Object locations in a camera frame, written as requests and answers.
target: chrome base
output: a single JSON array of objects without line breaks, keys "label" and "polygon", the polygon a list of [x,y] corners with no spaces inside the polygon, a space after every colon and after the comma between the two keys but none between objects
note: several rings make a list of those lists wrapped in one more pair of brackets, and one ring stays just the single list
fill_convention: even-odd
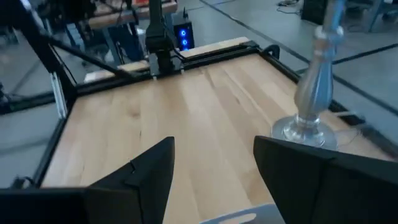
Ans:
[{"label": "chrome base", "polygon": [[295,124],[295,116],[282,118],[275,122],[271,136],[276,139],[296,142],[329,150],[337,149],[335,133],[327,125],[319,123],[315,129],[300,129]]}]

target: wooden table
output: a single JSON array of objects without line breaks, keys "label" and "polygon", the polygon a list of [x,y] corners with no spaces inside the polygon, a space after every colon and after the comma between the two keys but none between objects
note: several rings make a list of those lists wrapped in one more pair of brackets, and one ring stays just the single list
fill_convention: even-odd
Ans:
[{"label": "wooden table", "polygon": [[[194,55],[245,41],[234,39],[183,53]],[[295,89],[293,82],[254,54],[84,96],[73,107],[43,185],[90,185],[164,137],[175,136],[174,179],[164,223],[198,223],[272,203],[254,161],[253,139],[268,136],[275,121],[297,111]],[[322,120],[334,130],[349,128],[328,111]],[[361,136],[340,151],[390,160]]]},{"label": "wooden table", "polygon": [[[135,0],[132,1],[134,6],[141,6],[140,4],[136,3]],[[126,9],[126,4],[122,3],[122,1],[113,1],[111,4],[113,7],[119,9]],[[173,30],[173,21],[172,21],[172,13],[175,13],[177,11],[177,2],[175,0],[171,0],[170,2],[165,2],[162,4],[162,12],[164,14],[164,20],[166,23],[166,26],[170,29]],[[122,24],[128,24],[130,22],[135,22],[135,18],[132,14],[131,11],[123,11],[122,13],[120,12],[115,12],[111,13],[112,9],[104,5],[102,3],[98,3],[97,5],[97,10],[95,14],[97,15],[96,17],[93,17],[88,20],[88,24],[92,29],[101,29],[102,33],[104,35],[105,41],[112,53],[114,63],[116,65],[121,64],[121,60],[119,58],[119,54],[116,48],[115,43],[113,42],[111,35],[109,33],[108,28],[117,25],[122,25]],[[148,19],[149,18],[149,8],[148,7],[138,7],[136,9],[137,17],[139,19]]]},{"label": "wooden table", "polygon": [[[115,8],[120,8],[120,3],[121,2],[116,2],[112,3],[112,5]],[[171,0],[170,2],[166,2],[162,4],[162,9],[163,13],[165,15],[174,13],[177,11],[177,2],[174,0]],[[119,12],[115,12],[110,14],[112,12],[112,9],[110,9],[107,5],[104,4],[98,4],[97,5],[97,10],[95,14],[97,15],[96,17],[93,17],[89,19],[88,24],[92,29],[102,29],[104,27],[109,27],[114,25],[118,21],[118,17],[120,15],[119,23],[125,23],[125,22],[134,22],[134,16],[132,13],[127,12],[120,14]],[[139,7],[136,9],[137,16],[140,19],[148,19],[149,18],[149,8],[148,7]]]}]

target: blue led light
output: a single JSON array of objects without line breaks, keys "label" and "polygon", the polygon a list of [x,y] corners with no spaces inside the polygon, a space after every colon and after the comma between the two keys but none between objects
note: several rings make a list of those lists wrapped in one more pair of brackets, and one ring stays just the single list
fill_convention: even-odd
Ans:
[{"label": "blue led light", "polygon": [[187,31],[185,31],[185,30],[181,30],[181,31],[180,31],[180,36],[181,36],[181,37],[185,37],[186,34],[187,34]]}]

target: concrete floor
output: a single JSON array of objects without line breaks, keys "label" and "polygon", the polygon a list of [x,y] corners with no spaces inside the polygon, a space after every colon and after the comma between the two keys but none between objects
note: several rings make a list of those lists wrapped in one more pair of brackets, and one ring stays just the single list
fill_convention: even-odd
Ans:
[{"label": "concrete floor", "polygon": [[[277,11],[278,0],[179,0],[193,22],[196,46],[246,36],[261,47],[279,44],[280,60],[292,70],[303,72],[312,57],[315,25],[296,14]],[[296,7],[283,9],[296,11]],[[336,60],[397,43],[398,26],[376,23],[376,33],[346,32],[338,46]],[[395,96],[396,48],[355,58],[333,66],[337,77],[398,109]],[[77,82],[87,69],[81,60],[60,52]],[[0,82],[9,93],[30,96],[51,90],[44,66],[22,39],[19,45],[0,47]],[[369,124],[390,140],[398,137],[396,115],[386,111],[346,86],[335,82],[334,99],[362,114]],[[57,123],[55,105],[47,105],[0,117],[0,187],[7,187],[17,175],[32,176]]]}]

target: metal candlestick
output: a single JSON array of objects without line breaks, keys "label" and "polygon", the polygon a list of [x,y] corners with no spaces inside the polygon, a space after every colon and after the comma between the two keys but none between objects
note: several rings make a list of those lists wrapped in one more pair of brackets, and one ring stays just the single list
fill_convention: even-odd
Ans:
[{"label": "metal candlestick", "polygon": [[336,45],[343,38],[339,26],[345,0],[329,0],[323,26],[315,29],[315,50],[306,74],[299,81],[294,102],[298,113],[282,118],[272,127],[273,138],[309,146],[336,149],[334,132],[320,122],[319,114],[327,110],[333,96],[331,63]]}]

